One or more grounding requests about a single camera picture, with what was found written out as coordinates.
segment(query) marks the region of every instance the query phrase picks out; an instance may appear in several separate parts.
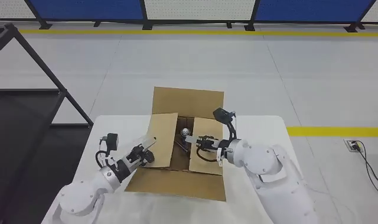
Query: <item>yellow floor line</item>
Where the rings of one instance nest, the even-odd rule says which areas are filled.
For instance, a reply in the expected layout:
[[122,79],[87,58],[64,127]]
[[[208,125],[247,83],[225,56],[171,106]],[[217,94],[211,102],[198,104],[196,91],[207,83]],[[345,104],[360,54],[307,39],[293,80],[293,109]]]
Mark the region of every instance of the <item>yellow floor line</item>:
[[289,126],[293,137],[378,137],[377,127]]
[[220,30],[19,30],[22,34],[196,34],[196,35],[271,35],[299,37],[378,37],[378,33],[294,32],[294,31],[220,31]]

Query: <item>blue partition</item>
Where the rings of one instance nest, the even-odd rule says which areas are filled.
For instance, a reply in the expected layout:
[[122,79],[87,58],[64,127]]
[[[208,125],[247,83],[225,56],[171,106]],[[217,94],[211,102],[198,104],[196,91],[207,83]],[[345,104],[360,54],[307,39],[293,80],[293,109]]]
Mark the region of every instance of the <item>blue partition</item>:
[[261,0],[256,21],[357,21],[371,0]]
[[139,0],[30,0],[44,19],[141,20]]

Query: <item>gray floor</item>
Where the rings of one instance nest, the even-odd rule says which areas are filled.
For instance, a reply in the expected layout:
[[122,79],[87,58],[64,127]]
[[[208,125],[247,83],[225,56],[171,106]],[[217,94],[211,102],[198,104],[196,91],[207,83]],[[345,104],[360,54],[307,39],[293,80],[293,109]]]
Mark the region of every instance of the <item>gray floor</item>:
[[[277,28],[260,25],[258,30]],[[297,29],[288,25],[279,30]],[[154,86],[166,86],[221,90],[226,109],[239,115],[279,115],[287,126],[378,126],[378,38],[25,37],[92,119],[149,114]],[[53,84],[13,40],[0,51],[0,88],[22,87]],[[83,120],[65,102],[55,122]],[[378,139],[360,139],[378,170]],[[362,158],[349,153],[342,138],[292,137],[292,143],[321,223],[376,223],[378,193]]]

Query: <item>electrical socket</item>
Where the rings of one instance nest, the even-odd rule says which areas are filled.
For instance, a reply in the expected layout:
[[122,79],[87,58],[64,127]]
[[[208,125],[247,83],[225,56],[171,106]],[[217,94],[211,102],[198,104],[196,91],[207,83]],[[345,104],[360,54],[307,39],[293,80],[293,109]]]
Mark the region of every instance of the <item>electrical socket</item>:
[[359,144],[357,143],[356,140],[352,140],[352,139],[344,139],[344,143],[345,143],[345,145],[347,146],[347,148],[348,148],[348,150],[349,150],[350,152],[358,152],[357,150],[355,150],[355,149],[353,148],[354,145],[359,146]]

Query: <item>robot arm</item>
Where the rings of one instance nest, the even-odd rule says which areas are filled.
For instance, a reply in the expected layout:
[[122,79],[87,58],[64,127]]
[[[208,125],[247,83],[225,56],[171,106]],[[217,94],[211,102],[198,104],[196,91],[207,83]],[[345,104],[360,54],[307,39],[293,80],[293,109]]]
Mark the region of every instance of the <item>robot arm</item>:
[[[118,135],[108,134],[103,139],[108,139],[107,155],[109,155],[109,150],[117,149]],[[121,182],[139,166],[143,167],[154,161],[154,155],[148,148],[155,142],[156,138],[145,139],[141,144],[133,147],[128,155],[114,162],[114,164],[110,165],[107,162],[107,165],[101,167],[92,180],[74,181],[64,186],[57,195],[59,204],[51,223],[63,224],[62,213],[76,217],[88,215],[90,216],[88,222],[95,223],[105,200],[104,194],[114,193],[120,187]]]
[[217,121],[227,125],[230,139],[219,141],[210,136],[186,136],[185,140],[196,144],[199,150],[216,152],[220,165],[225,158],[243,168],[273,223],[318,223],[304,180],[285,149],[279,145],[267,147],[237,139],[231,124],[235,114],[222,108],[213,114]]

